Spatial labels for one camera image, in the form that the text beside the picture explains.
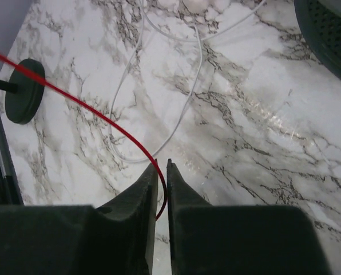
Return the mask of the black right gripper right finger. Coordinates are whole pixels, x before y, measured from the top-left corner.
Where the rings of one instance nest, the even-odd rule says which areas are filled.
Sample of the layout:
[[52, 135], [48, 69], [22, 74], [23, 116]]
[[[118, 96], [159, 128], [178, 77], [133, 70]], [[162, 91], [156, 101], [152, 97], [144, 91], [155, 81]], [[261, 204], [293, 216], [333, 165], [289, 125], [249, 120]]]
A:
[[212, 206], [166, 168], [173, 274], [330, 274], [314, 227], [292, 206]]

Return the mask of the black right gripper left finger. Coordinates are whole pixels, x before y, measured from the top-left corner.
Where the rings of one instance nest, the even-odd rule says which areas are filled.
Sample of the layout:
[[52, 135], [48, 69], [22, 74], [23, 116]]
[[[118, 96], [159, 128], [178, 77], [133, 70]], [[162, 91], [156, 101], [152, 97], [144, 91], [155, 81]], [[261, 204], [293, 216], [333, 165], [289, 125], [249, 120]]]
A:
[[0, 274], [151, 274], [157, 194], [150, 164], [98, 208], [0, 206]]

